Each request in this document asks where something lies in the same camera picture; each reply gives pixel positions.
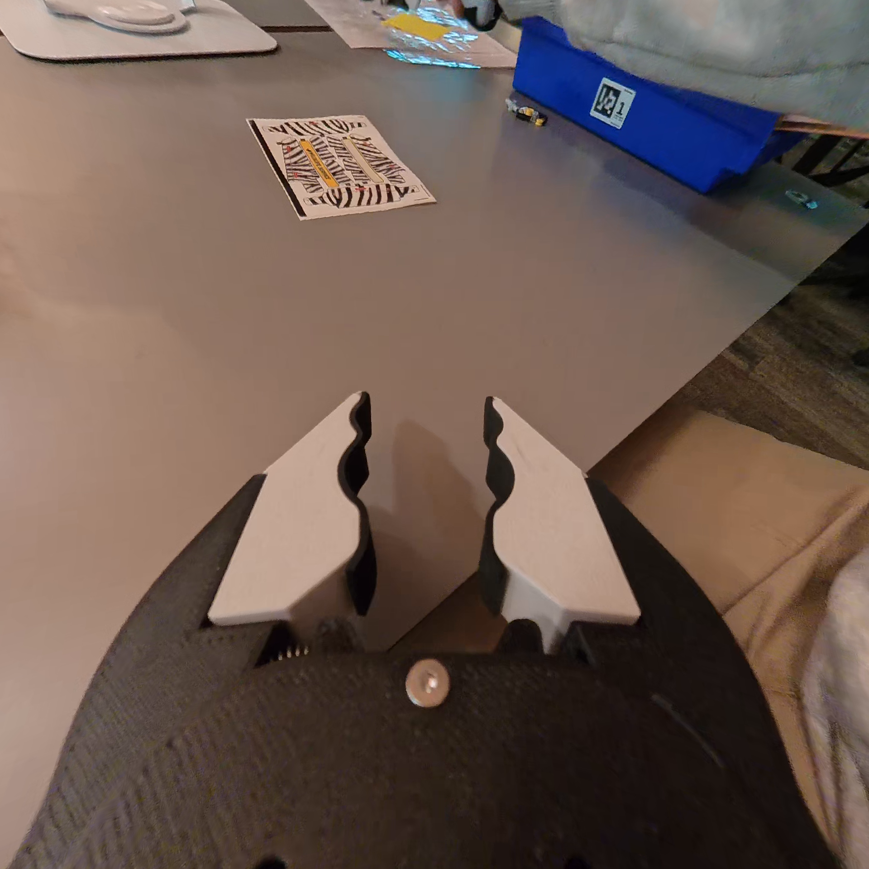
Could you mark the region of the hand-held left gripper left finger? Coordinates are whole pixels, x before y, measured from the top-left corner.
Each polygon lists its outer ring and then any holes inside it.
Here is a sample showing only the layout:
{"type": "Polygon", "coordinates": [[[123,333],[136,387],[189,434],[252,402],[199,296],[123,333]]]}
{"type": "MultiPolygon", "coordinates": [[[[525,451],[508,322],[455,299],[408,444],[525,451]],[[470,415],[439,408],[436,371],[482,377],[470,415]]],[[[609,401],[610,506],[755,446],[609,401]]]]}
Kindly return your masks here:
{"type": "Polygon", "coordinates": [[[371,434],[370,396],[353,393],[265,470],[211,623],[283,621],[310,642],[325,620],[368,614],[377,566],[360,492],[371,434]]]}

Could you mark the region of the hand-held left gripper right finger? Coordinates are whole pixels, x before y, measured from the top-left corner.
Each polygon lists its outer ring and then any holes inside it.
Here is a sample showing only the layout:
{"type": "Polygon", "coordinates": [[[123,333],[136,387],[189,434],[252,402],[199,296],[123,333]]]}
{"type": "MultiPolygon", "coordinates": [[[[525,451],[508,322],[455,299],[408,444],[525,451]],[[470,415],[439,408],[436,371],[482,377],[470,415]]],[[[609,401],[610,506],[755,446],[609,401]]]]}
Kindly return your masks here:
{"type": "Polygon", "coordinates": [[[576,622],[635,625],[640,605],[587,475],[500,398],[486,398],[483,440],[494,497],[479,560],[488,609],[532,623],[545,654],[576,622]]]}

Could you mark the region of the yellow paper piece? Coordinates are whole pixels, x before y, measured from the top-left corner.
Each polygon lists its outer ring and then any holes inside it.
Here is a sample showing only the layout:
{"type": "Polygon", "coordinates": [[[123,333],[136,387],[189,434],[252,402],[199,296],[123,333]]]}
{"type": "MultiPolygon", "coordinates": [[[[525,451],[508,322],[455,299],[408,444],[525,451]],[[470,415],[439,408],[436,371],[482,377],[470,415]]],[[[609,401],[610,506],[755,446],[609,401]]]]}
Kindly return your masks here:
{"type": "Polygon", "coordinates": [[[430,21],[414,13],[399,13],[382,21],[382,27],[426,42],[438,42],[450,35],[454,27],[430,21]]]}

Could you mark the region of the clear plastic bag with paper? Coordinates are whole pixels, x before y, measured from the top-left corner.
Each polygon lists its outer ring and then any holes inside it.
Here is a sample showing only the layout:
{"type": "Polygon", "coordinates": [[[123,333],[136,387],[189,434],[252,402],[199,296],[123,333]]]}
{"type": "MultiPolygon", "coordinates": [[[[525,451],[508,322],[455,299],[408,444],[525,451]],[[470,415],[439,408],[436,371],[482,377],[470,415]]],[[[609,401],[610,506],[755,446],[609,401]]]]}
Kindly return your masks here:
{"type": "Polygon", "coordinates": [[[413,65],[457,70],[513,70],[516,52],[455,14],[452,2],[309,1],[309,6],[352,49],[380,49],[413,65]],[[438,42],[426,42],[382,27],[399,13],[414,13],[454,27],[438,42]]]}

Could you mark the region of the person's leg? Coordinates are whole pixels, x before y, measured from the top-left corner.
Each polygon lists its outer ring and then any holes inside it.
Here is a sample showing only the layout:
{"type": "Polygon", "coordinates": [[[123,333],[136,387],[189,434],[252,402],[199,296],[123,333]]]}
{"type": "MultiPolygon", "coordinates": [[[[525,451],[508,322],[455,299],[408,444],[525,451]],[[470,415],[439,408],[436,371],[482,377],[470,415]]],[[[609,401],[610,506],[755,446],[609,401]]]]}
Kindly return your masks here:
{"type": "Polygon", "coordinates": [[[854,556],[868,555],[867,470],[673,405],[635,429],[590,475],[668,549],[723,616],[838,858],[821,816],[801,687],[832,581],[854,556]]]}

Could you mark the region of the zebra striped sticker sheet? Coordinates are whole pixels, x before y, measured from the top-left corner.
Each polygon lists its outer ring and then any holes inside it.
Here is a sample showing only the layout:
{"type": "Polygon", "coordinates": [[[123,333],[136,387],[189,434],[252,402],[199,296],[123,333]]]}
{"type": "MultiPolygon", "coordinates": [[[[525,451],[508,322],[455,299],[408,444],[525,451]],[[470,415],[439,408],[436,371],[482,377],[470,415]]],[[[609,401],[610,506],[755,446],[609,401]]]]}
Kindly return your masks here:
{"type": "Polygon", "coordinates": [[[302,222],[436,203],[364,115],[246,123],[302,222]]]}

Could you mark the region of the blue plastic bin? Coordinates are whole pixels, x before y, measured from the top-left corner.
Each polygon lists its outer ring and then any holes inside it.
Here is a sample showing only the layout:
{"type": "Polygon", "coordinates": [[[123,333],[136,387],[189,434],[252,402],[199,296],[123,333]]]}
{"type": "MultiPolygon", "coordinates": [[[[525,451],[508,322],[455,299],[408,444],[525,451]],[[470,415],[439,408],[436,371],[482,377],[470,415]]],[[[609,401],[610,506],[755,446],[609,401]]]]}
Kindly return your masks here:
{"type": "Polygon", "coordinates": [[[514,88],[703,194],[806,136],[770,111],[632,75],[538,16],[522,23],[514,88]]]}

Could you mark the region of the white tablet stand base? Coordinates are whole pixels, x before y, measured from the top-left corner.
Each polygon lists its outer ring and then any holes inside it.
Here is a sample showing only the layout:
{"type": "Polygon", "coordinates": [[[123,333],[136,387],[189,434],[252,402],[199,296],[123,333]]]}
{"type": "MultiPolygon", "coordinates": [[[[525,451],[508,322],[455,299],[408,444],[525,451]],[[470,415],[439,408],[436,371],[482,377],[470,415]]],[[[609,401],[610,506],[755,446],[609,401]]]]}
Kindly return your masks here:
{"type": "Polygon", "coordinates": [[[101,62],[262,54],[277,41],[225,2],[3,1],[1,30],[37,60],[101,62]]]}

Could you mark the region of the person's torso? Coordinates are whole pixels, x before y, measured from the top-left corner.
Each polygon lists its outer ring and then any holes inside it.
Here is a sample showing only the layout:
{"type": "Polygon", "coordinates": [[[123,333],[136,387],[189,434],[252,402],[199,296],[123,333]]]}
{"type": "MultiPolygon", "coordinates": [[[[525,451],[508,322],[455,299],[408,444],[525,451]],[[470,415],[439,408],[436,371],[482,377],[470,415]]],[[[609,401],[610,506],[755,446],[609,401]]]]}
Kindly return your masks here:
{"type": "Polygon", "coordinates": [[[868,555],[836,575],[801,687],[820,811],[843,867],[868,866],[868,555]]]}

